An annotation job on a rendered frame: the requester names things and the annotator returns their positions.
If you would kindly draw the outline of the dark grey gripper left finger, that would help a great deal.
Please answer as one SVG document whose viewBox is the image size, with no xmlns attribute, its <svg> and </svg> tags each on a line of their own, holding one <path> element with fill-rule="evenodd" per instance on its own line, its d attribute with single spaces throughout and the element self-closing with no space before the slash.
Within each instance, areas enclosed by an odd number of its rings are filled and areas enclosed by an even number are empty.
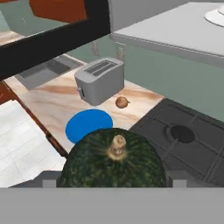
<svg viewBox="0 0 224 224">
<path fill-rule="evenodd" d="M 61 171 L 42 171 L 36 178 L 15 185 L 18 188 L 55 188 Z"/>
</svg>

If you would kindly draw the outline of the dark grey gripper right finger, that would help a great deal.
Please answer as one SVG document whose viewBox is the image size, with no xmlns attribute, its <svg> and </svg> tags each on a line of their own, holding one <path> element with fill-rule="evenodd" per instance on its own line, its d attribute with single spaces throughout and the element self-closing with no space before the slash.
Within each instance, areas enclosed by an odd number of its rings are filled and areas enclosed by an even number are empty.
<svg viewBox="0 0 224 224">
<path fill-rule="evenodd" d="M 212 188 L 214 185 L 197 180 L 186 171 L 166 171 L 166 184 L 172 188 Z"/>
</svg>

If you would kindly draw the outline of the dark green squash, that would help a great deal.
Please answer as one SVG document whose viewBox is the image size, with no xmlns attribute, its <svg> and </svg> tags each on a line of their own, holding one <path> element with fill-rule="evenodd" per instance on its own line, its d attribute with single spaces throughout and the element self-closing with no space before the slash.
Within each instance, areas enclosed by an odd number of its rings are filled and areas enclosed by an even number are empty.
<svg viewBox="0 0 224 224">
<path fill-rule="evenodd" d="M 98 129 L 71 149 L 57 186 L 165 187 L 165 168 L 145 137 L 126 129 Z"/>
</svg>

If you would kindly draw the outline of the blue plate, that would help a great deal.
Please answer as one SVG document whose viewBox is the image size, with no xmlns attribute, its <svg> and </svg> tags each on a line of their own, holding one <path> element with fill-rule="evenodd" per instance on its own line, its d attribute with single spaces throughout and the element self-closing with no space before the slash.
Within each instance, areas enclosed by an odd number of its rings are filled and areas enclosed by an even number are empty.
<svg viewBox="0 0 224 224">
<path fill-rule="evenodd" d="M 85 109 L 76 113 L 66 124 L 66 138 L 77 144 L 85 135 L 98 129 L 113 127 L 111 116 L 101 109 Z"/>
</svg>

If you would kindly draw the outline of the black framed microwave door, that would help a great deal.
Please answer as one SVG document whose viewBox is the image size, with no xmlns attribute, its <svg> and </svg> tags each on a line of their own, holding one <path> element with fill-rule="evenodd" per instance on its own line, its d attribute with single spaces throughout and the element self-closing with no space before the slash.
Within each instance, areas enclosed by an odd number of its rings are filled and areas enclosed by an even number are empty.
<svg viewBox="0 0 224 224">
<path fill-rule="evenodd" d="M 87 18 L 0 46 L 0 81 L 111 33 L 109 0 L 84 0 Z"/>
</svg>

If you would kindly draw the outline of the grey microwave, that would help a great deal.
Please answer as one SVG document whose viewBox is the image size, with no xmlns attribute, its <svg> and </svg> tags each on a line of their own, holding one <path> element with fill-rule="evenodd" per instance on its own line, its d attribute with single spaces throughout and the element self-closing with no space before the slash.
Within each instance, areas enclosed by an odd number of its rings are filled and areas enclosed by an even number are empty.
<svg viewBox="0 0 224 224">
<path fill-rule="evenodd" d="M 190 2 L 110 34 L 117 43 L 224 68 L 224 27 L 205 20 L 222 3 Z"/>
</svg>

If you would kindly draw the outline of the white microwave turntable plate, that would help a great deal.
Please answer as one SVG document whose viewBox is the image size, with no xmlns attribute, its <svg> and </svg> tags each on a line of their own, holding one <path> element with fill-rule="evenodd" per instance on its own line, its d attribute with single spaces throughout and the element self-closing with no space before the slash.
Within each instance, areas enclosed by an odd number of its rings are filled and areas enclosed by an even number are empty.
<svg viewBox="0 0 224 224">
<path fill-rule="evenodd" d="M 224 5 L 205 14 L 205 20 L 213 25 L 224 27 Z"/>
</svg>

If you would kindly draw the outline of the black hob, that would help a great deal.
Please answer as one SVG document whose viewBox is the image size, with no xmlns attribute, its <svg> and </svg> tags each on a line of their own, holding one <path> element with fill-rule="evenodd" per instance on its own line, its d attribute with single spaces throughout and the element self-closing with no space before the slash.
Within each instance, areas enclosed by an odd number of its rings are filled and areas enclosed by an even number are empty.
<svg viewBox="0 0 224 224">
<path fill-rule="evenodd" d="M 148 139 L 167 171 L 224 187 L 224 122 L 165 98 L 130 130 Z"/>
</svg>

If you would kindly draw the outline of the brown onion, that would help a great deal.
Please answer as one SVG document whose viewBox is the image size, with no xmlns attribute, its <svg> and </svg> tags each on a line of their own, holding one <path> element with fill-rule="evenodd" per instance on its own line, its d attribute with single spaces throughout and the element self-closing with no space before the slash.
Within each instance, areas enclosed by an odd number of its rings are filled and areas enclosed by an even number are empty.
<svg viewBox="0 0 224 224">
<path fill-rule="evenodd" d="M 127 100 L 126 97 L 120 96 L 116 99 L 115 101 L 115 105 L 119 108 L 119 109 L 124 109 L 128 106 L 130 102 Z"/>
</svg>

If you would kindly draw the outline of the grey sink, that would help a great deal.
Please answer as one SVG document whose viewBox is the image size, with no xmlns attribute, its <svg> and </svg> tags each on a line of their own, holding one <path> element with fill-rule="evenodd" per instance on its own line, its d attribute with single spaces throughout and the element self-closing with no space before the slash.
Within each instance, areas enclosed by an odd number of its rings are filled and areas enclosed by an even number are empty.
<svg viewBox="0 0 224 224">
<path fill-rule="evenodd" d="M 66 55 L 60 55 L 16 74 L 15 78 L 28 90 L 32 90 L 61 76 L 62 74 L 81 67 L 82 65 L 83 63 L 79 62 L 77 59 L 69 58 Z"/>
</svg>

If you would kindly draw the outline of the grey toaster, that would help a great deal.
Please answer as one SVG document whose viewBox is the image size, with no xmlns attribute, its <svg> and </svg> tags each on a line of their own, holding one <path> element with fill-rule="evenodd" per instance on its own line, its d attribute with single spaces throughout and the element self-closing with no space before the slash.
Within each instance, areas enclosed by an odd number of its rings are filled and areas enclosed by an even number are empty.
<svg viewBox="0 0 224 224">
<path fill-rule="evenodd" d="M 116 58 L 101 58 L 74 74 L 80 98 L 97 106 L 124 88 L 124 63 Z"/>
</svg>

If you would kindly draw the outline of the red-brown wall cupboard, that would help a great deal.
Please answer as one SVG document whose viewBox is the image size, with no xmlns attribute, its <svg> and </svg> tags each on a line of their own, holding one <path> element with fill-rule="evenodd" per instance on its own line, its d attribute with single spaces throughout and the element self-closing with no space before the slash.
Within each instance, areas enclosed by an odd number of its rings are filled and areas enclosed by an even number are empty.
<svg viewBox="0 0 224 224">
<path fill-rule="evenodd" d="M 73 23 L 87 18 L 84 0 L 29 0 L 36 17 Z"/>
</svg>

